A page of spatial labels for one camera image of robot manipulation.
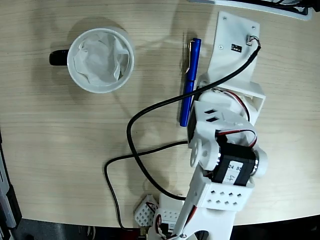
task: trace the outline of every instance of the robotic arm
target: robotic arm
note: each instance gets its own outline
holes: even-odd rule
[[[199,86],[215,82],[220,72],[232,72],[230,65],[237,68],[221,60],[241,63],[248,58],[255,47],[246,36],[257,28],[245,18],[219,13],[212,58]],[[241,44],[243,52],[222,52],[222,43]],[[261,178],[268,167],[253,126],[265,100],[261,87],[250,81],[254,67],[255,62],[219,88],[194,97],[187,126],[190,166],[195,168],[190,188],[184,203],[160,195],[149,240],[191,239],[198,231],[207,231],[209,240],[230,239],[236,213],[255,187],[253,177]]]
[[[162,233],[161,219],[175,210],[163,209],[160,201],[148,239],[182,240],[198,231],[208,231],[209,240],[230,239],[235,215],[255,187],[253,177],[262,177],[268,164],[266,153],[257,145],[255,128],[232,111],[237,109],[234,104],[238,103],[221,90],[204,92],[194,101],[187,127],[190,165],[195,167],[190,188],[171,236]]]

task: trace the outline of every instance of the wooden desk surface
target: wooden desk surface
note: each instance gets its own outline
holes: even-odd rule
[[[320,214],[320,14],[302,21],[271,13],[186,0],[4,0],[0,22],[0,127],[10,179],[24,218],[118,226],[103,175],[104,163],[130,152],[126,125],[139,110],[176,96],[182,85],[184,43],[203,40],[198,73],[212,53],[219,11],[261,24],[262,51],[253,80],[267,96],[256,124],[269,168],[256,180],[236,224]],[[85,30],[120,26],[136,45],[131,79],[119,90],[80,89],[66,67],[48,63]],[[139,149],[186,138],[180,104],[134,125]],[[143,157],[155,179],[186,194],[193,169],[179,146]],[[142,196],[158,194],[131,159],[110,166],[123,223],[133,225]]]

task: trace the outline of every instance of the tissue paper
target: tissue paper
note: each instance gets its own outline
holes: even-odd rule
[[[129,63],[129,51],[113,34],[102,32],[81,42],[74,56],[75,70],[95,86],[109,86],[124,74]]]

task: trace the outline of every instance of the black mug handle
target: black mug handle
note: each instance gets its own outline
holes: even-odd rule
[[[53,51],[49,55],[49,63],[52,66],[67,66],[69,49]]]

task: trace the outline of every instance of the small black sticker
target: small black sticker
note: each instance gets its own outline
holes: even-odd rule
[[[231,44],[231,50],[232,51],[236,51],[238,53],[241,53],[242,52],[242,46],[238,46],[238,45],[235,45],[235,44]]]

